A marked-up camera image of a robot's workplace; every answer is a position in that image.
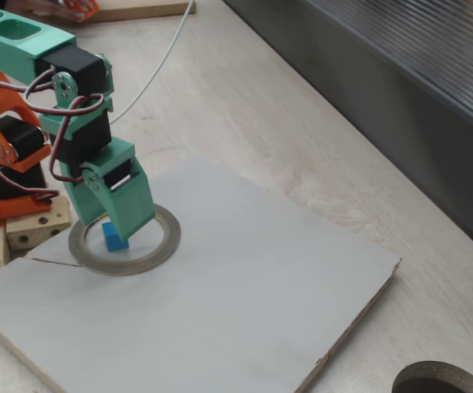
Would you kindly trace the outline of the person's hand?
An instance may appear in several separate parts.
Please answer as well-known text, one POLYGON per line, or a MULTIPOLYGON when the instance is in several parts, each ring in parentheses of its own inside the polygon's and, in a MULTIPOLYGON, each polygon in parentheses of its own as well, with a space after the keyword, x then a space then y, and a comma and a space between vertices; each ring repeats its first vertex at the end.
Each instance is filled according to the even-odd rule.
POLYGON ((44 16, 56 16, 74 22, 83 19, 81 13, 47 0, 8 0, 4 10, 38 21, 42 21, 44 16))

